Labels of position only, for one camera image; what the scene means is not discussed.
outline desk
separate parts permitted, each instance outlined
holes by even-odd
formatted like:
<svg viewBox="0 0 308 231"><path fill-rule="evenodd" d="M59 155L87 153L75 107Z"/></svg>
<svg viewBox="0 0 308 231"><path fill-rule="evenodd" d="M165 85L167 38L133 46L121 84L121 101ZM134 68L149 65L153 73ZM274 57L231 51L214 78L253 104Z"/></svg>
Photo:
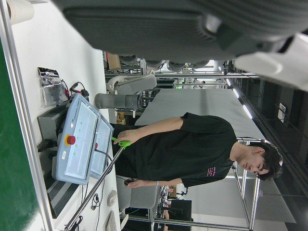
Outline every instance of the desk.
<svg viewBox="0 0 308 231"><path fill-rule="evenodd" d="M36 147L41 142L37 116L50 109L42 107L38 66L57 70L60 78L65 80L68 87L77 81L82 82L90 94L90 103L92 104L95 94L104 93L106 89L102 52L93 49L70 26L52 3L34 4L33 6L34 17L29 21L13 25L12 31L22 81L21 86L18 87L21 89L21 95L25 98L23 110L29 116L26 119L28 122L26 127L32 133L30 141L33 143L28 145ZM108 119L107 110L100 112ZM47 173L51 169L51 161L43 154L35 152L35 148L33 150L33 153L27 153L28 158L33 160L33 163L29 163L32 175ZM115 213L117 230L120 230L117 203L112 207L108 207L106 203L109 192L112 189L116 190L115 179L113 170L105 180L98 231L104 230L105 220L111 210ZM90 178L88 192L95 182L96 179ZM47 194L44 192L42 184L44 184L42 176L38 176L37 180L34 180L34 186L45 230L64 230L65 224L80 206L82 187L79 186L75 191L59 217L52 219L48 210ZM101 198L102 186L97 190L97 193ZM90 206L88 205L81 214L83 216L83 221L79 225L81 230L95 230L98 209L92 211Z"/></svg>

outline green handle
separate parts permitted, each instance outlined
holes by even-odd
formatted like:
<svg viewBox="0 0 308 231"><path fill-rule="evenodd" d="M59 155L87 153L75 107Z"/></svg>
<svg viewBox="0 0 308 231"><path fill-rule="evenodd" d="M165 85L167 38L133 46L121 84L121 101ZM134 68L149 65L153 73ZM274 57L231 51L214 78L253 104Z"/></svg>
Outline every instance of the green handle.
<svg viewBox="0 0 308 231"><path fill-rule="evenodd" d="M119 144L119 146L124 147L124 149L131 145L130 141L120 141L118 144Z"/></svg>

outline fluorescent light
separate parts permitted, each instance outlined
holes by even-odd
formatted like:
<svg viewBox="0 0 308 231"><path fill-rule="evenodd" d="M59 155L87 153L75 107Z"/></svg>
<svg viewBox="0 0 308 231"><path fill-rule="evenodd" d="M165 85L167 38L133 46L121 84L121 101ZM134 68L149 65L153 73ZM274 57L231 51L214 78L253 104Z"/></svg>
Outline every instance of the fluorescent light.
<svg viewBox="0 0 308 231"><path fill-rule="evenodd" d="M248 115L248 117L252 119L252 115L250 114L250 112L249 112L248 108L246 107L246 105L243 105L243 109L246 112L246 114Z"/></svg>
<svg viewBox="0 0 308 231"><path fill-rule="evenodd" d="M239 98L240 95L239 95L239 93L237 93L236 89L233 88L232 90L233 90L233 93L235 94L235 96L236 96L237 98Z"/></svg>
<svg viewBox="0 0 308 231"><path fill-rule="evenodd" d="M231 82L230 82L229 79L227 79L227 83L228 83L229 86L231 86Z"/></svg>

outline sticker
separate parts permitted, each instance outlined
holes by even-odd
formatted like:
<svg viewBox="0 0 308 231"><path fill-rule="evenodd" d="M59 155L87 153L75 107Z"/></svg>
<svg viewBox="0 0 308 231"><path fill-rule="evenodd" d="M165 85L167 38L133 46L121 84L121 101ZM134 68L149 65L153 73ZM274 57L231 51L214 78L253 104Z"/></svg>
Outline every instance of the sticker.
<svg viewBox="0 0 308 231"><path fill-rule="evenodd" d="M63 154L62 154L62 159L65 160L65 156L66 156L66 151L63 151Z"/></svg>

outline man's arm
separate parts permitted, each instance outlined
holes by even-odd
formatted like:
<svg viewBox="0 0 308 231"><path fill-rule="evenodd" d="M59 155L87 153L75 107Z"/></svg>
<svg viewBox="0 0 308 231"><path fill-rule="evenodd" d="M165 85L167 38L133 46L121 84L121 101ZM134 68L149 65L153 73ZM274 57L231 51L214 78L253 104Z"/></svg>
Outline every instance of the man's arm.
<svg viewBox="0 0 308 231"><path fill-rule="evenodd" d="M162 181L160 180L158 182L159 186L163 186L163 185L177 185L177 184L181 184L182 183L182 179L181 178L176 178L174 180L170 180L170 181ZM138 188L138 187L147 187L147 186L156 186L156 181L151 181L151 180L136 180L134 182L131 182L128 184L128 188Z"/></svg>
<svg viewBox="0 0 308 231"><path fill-rule="evenodd" d="M117 140L114 144L117 144L120 141L130 141L131 143L136 142L142 137L166 131L178 130L183 125L183 119L180 117L164 119L153 124L144 126L142 128L134 130L126 130L119 133Z"/></svg>

